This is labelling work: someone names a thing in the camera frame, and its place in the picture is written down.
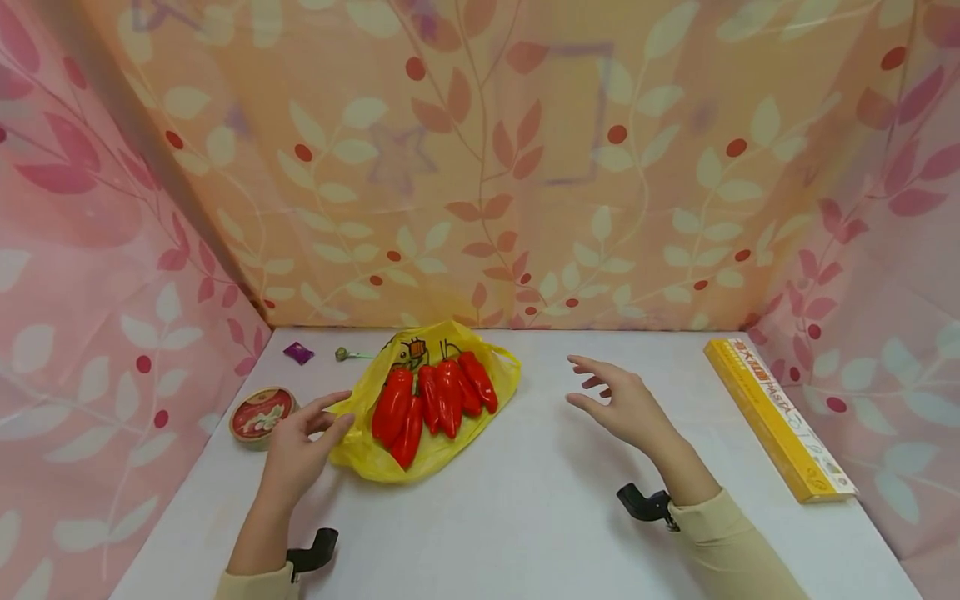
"white table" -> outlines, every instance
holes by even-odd
[[[281,329],[237,400],[281,385],[305,403],[348,389],[392,332]],[[662,523],[633,521],[615,497],[662,482],[651,463],[564,402],[579,387],[564,357],[609,360],[643,375],[664,410],[814,599],[919,599],[855,502],[794,500],[701,352],[709,334],[488,331],[523,361],[511,404],[471,446],[420,484],[388,487],[328,468],[295,513],[291,545],[340,531],[338,555],[303,577],[304,596],[577,599],[706,596]],[[317,352],[299,366],[281,351]],[[213,434],[113,600],[209,598],[250,507],[265,454],[240,448],[226,421]],[[776,591],[771,590],[771,598]]]

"orange floral backdrop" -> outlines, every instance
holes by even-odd
[[[271,324],[729,329],[903,85],[912,2],[85,10]]]
[[[960,0],[79,6],[270,324],[746,328],[956,595]]]

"yellow box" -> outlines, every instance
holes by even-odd
[[[801,504],[853,497],[856,487],[744,341],[710,340],[704,354]]]

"purple candy wrapper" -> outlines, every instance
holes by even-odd
[[[302,365],[313,358],[314,351],[305,348],[300,342],[294,342],[283,353]]]

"black wrist mount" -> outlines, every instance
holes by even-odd
[[[635,484],[628,483],[620,488],[616,497],[620,498],[623,508],[627,509],[630,516],[636,520],[652,522],[663,519],[666,521],[668,531],[680,531],[680,525],[673,520],[667,508],[670,504],[670,494],[666,491],[660,490],[648,498],[636,488]]]
[[[287,561],[293,564],[294,574],[291,583],[297,581],[301,573],[315,571],[333,560],[333,550],[337,546],[340,533],[327,527],[317,530],[313,545],[309,548],[290,548]]]

